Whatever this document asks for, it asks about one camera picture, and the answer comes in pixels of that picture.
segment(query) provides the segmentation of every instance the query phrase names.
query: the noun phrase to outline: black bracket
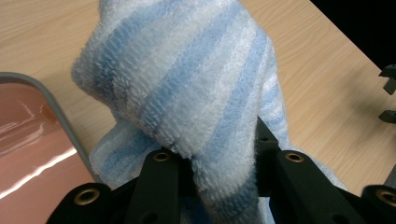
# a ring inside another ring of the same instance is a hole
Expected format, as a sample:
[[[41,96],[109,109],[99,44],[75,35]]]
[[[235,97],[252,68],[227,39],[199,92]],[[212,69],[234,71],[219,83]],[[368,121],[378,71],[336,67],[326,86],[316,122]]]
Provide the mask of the black bracket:
[[[396,223],[396,189],[374,185],[361,197],[334,186],[302,152],[280,150],[259,119],[256,141],[259,197],[270,198],[276,223]],[[196,198],[189,161],[162,148],[149,153],[140,176],[110,190],[88,183],[71,190],[48,224],[178,224],[179,202]]]
[[[384,90],[392,95],[396,91],[396,64],[386,66],[379,74],[380,77],[388,77],[389,80],[384,85]],[[396,123],[396,111],[386,110],[379,118],[386,123]]]

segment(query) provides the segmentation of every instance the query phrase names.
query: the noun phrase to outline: wooden table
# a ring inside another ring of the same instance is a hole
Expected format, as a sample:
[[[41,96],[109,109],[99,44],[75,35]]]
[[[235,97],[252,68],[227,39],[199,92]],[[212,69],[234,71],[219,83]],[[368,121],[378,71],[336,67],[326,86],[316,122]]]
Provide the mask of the wooden table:
[[[382,90],[380,69],[308,0],[242,3],[275,43],[294,145],[355,194],[383,184],[396,162],[396,126],[377,116],[396,99]],[[115,123],[70,77],[97,8],[97,0],[0,0],[0,71],[42,82],[87,152]]]

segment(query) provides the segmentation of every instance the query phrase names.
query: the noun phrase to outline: pink tray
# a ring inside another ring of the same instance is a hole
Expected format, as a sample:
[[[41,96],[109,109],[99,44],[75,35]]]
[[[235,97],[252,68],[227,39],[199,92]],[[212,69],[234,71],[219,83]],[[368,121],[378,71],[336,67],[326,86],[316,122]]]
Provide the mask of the pink tray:
[[[87,156],[50,92],[0,73],[0,223],[46,223],[64,195],[89,182]]]

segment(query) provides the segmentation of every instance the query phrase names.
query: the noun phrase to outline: white stripe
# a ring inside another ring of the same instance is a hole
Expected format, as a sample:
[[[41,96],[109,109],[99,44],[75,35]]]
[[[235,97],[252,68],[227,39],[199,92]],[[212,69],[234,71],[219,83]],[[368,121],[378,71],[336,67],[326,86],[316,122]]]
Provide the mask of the white stripe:
[[[217,86],[210,94],[213,98],[208,100],[202,113],[196,117],[190,128],[183,132],[183,137],[179,139],[175,147],[177,152],[191,150],[191,152],[186,152],[189,154],[185,155],[189,157],[201,150],[209,141],[223,115],[225,107],[229,103],[228,99],[235,87],[235,83],[245,66],[257,29],[258,27],[254,21],[249,20],[247,22],[240,41],[234,46],[231,60],[224,66],[221,77],[216,83]]]

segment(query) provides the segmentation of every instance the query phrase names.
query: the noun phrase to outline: blue striped towel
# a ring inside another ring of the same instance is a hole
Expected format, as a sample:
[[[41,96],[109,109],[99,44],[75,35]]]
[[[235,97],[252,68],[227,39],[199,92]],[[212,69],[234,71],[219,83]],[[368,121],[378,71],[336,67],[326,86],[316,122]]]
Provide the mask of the blue striped towel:
[[[167,147],[191,160],[200,199],[182,223],[273,222],[255,185],[257,117],[282,149],[298,148],[264,30],[236,0],[102,0],[100,16],[72,70],[117,121],[93,170],[114,189]]]

